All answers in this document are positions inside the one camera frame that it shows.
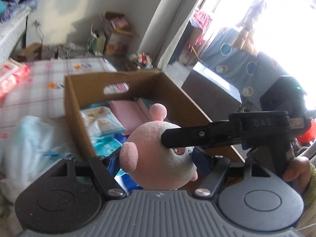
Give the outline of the person's right hand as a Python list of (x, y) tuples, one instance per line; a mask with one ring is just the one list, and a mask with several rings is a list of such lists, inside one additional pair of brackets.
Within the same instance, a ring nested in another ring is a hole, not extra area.
[(300, 194), (306, 190), (311, 180), (311, 165), (307, 157), (296, 157), (291, 161), (283, 174), (286, 182), (294, 181)]

